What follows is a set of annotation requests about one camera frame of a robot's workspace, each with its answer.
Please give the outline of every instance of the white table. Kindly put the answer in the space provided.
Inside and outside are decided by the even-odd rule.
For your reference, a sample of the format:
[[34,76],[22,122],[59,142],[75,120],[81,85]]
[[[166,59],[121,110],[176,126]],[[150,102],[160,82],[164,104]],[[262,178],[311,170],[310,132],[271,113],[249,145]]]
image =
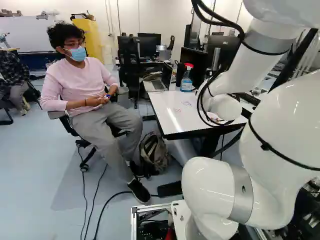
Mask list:
[[195,136],[206,136],[217,129],[230,132],[244,126],[248,119],[238,117],[230,125],[210,127],[198,115],[195,92],[181,92],[171,84],[169,91],[148,92],[160,130],[165,139],[186,139]]

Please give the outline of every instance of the black office chair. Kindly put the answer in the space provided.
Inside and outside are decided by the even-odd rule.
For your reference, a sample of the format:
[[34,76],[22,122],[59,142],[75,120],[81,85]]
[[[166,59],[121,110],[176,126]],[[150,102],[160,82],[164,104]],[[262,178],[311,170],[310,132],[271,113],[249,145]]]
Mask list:
[[0,120],[0,126],[11,125],[14,123],[14,120],[9,113],[9,109],[13,108],[15,108],[15,105],[9,99],[7,99],[7,96],[4,96],[2,99],[0,99],[0,109],[4,109],[5,113],[9,118],[9,120]]
[[[118,93],[111,97],[110,101],[111,102],[117,102],[118,101],[118,95],[122,95],[122,94],[126,94],[128,92],[128,88],[126,87],[120,87],[118,90]],[[69,116],[66,114],[65,111],[48,111],[48,116],[50,119],[59,119],[62,123],[62,125],[64,126],[65,130],[71,134],[74,137],[80,137],[81,139],[77,139],[75,140],[75,144],[78,148],[86,148],[89,145],[91,145],[90,142],[88,142],[87,140],[84,140],[71,126],[70,124],[70,119]],[[120,136],[126,135],[127,132],[124,130],[121,130],[117,127],[115,127],[114,125],[107,123],[106,124],[110,127],[111,129],[111,133],[115,138],[118,138]],[[89,154],[85,157],[84,160],[81,161],[79,167],[81,172],[87,172],[89,170],[89,165],[87,164],[87,162],[92,158],[92,156],[95,154],[95,152],[97,151],[96,147],[93,146],[93,148],[91,149],[91,151],[89,152]]]
[[118,50],[118,59],[120,62],[120,85],[123,85],[123,82],[129,88],[129,96],[134,99],[134,108],[137,109],[140,90],[139,77],[142,77],[144,72],[140,63],[137,44],[133,38],[127,43],[126,48]]

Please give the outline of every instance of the man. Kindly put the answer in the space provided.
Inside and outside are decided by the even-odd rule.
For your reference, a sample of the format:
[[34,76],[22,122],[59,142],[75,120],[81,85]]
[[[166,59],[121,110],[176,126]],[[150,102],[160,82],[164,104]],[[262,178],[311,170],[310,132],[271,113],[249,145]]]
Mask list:
[[29,68],[11,51],[0,49],[0,75],[0,100],[9,95],[20,114],[26,115],[30,106],[23,104],[23,95],[29,88]]
[[[47,33],[51,46],[65,58],[53,63],[46,71],[40,100],[42,108],[46,111],[67,110],[75,131],[96,146],[137,200],[147,203],[150,200],[148,190],[126,164],[126,160],[132,160],[140,141],[141,117],[104,97],[105,84],[109,86],[109,95],[117,91],[116,78],[98,59],[86,57],[81,29],[59,22],[49,27]],[[123,152],[105,121],[128,132],[128,143]]]

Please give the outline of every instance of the face mask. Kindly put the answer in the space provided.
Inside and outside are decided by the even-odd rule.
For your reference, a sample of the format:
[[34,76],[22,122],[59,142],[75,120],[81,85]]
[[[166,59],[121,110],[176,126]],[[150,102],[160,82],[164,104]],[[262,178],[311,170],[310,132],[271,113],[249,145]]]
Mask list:
[[86,50],[82,46],[79,46],[76,49],[65,49],[64,48],[64,50],[69,51],[71,53],[71,57],[70,58],[72,60],[77,61],[77,62],[81,62],[81,61],[85,60],[85,58],[87,56]]

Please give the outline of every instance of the black sneaker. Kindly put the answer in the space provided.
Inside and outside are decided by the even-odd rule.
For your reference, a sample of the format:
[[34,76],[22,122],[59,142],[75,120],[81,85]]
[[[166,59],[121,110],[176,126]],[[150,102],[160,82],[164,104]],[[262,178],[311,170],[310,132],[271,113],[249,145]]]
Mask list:
[[133,175],[135,175],[138,179],[143,179],[145,177],[141,167],[138,166],[134,161],[129,162],[129,167],[130,167]]
[[147,204],[149,202],[151,195],[141,182],[139,182],[137,179],[134,179],[131,183],[127,183],[127,185],[139,203]]

